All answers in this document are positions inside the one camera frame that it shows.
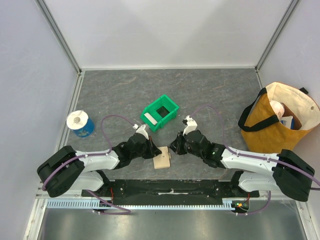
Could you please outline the beige leather card holder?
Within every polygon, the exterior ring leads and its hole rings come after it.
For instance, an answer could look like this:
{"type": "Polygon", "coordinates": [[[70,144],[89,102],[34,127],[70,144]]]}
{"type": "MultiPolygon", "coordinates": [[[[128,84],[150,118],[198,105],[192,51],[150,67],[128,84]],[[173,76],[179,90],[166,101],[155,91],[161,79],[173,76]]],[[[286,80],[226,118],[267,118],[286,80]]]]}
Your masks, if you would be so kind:
{"type": "Polygon", "coordinates": [[[161,154],[153,158],[154,169],[165,169],[171,166],[171,154],[167,146],[162,146],[159,148],[161,154]]]}

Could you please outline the green plastic bin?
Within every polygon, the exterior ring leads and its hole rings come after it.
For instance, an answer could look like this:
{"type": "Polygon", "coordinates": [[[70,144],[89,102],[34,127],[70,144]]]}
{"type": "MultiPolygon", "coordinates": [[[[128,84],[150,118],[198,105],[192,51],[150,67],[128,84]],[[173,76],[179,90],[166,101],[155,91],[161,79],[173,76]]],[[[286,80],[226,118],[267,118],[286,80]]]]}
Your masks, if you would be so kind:
{"type": "Polygon", "coordinates": [[[180,107],[171,98],[166,94],[163,94],[144,108],[140,118],[153,132],[156,132],[159,129],[162,129],[169,121],[176,118],[179,109],[180,107]],[[144,116],[144,113],[150,113],[150,115],[158,122],[157,125],[153,125],[144,116]]]}

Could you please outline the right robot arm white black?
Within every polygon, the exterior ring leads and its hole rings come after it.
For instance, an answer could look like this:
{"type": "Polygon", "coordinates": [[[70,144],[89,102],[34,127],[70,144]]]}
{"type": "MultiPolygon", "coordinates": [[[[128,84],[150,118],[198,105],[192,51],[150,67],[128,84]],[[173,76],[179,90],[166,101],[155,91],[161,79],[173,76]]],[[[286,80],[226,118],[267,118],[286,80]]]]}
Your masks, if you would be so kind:
{"type": "Polygon", "coordinates": [[[235,197],[245,192],[281,191],[307,202],[315,170],[293,151],[257,153],[210,142],[199,130],[178,132],[169,148],[177,155],[194,155],[212,168],[235,169],[229,191],[235,197]]]}

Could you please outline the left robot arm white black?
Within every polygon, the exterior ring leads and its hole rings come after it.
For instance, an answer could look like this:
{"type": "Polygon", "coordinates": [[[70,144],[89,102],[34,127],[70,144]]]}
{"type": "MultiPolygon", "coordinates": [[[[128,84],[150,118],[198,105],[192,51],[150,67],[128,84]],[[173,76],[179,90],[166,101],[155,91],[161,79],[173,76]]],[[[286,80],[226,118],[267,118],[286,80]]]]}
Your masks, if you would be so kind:
{"type": "Polygon", "coordinates": [[[91,190],[106,196],[110,184],[102,170],[117,170],[137,158],[152,159],[162,154],[151,137],[135,133],[111,149],[97,152],[76,151],[70,145],[58,150],[36,170],[42,181],[42,190],[51,198],[69,190],[91,190]]]}

